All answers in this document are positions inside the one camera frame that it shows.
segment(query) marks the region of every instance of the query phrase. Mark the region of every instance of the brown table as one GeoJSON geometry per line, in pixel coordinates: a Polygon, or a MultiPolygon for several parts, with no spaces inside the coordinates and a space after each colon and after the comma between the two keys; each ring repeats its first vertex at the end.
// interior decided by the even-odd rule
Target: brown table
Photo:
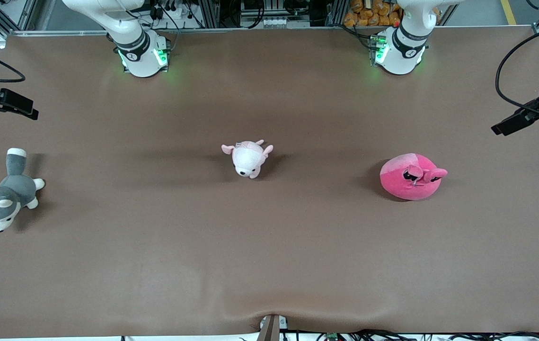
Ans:
{"type": "MultiPolygon", "coordinates": [[[[341,30],[183,35],[137,79],[105,37],[8,39],[38,122],[0,114],[44,177],[40,207],[0,233],[0,337],[291,328],[539,331],[539,122],[494,73],[529,27],[441,28],[408,76],[369,66],[341,30]],[[264,138],[259,179],[222,143],[264,138]],[[450,174],[427,201],[378,183],[422,153],[450,174]]],[[[10,75],[1,71],[0,75],[10,75]]],[[[538,95],[539,39],[503,71],[538,95]]]]}

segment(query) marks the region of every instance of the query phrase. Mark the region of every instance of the plush toy tail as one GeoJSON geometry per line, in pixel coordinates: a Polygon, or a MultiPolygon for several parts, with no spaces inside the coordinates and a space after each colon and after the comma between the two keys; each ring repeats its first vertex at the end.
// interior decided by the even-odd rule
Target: plush toy tail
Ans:
{"type": "Polygon", "coordinates": [[[10,148],[6,152],[6,173],[8,175],[21,175],[25,171],[27,154],[23,149],[10,148]]]}

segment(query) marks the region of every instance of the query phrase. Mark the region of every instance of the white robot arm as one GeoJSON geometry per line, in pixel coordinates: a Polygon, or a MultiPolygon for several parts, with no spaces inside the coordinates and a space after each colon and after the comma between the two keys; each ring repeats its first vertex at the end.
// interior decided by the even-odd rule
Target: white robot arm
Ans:
{"type": "Polygon", "coordinates": [[[107,30],[118,46],[124,67],[137,77],[149,77],[168,67],[170,50],[166,38],[144,30],[126,11],[144,0],[63,0],[68,8],[82,13],[107,30]]]}
{"type": "Polygon", "coordinates": [[[404,17],[397,28],[389,27],[379,33],[386,37],[386,44],[377,53],[375,62],[395,75],[411,72],[421,62],[425,42],[435,27],[434,7],[461,2],[464,0],[398,0],[404,17]]]}

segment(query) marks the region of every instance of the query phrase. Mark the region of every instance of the yellow line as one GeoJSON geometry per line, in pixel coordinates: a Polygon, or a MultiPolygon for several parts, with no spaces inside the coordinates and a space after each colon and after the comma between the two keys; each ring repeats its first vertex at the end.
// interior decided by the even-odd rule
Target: yellow line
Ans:
{"type": "Polygon", "coordinates": [[[509,0],[501,0],[501,5],[503,5],[503,11],[505,11],[507,23],[509,25],[517,25],[515,22],[515,17],[513,16],[513,11],[511,11],[511,6],[509,5],[509,0]]]}

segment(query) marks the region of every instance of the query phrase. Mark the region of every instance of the white plush toy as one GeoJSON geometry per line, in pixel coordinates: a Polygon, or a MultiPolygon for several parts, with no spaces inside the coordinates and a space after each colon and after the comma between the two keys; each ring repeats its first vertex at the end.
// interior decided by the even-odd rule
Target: white plush toy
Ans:
{"type": "Polygon", "coordinates": [[[232,155],[235,171],[242,177],[254,179],[261,172],[261,165],[267,160],[269,153],[273,151],[273,145],[268,145],[263,150],[263,140],[257,142],[244,141],[235,145],[222,145],[224,153],[232,155]]]}

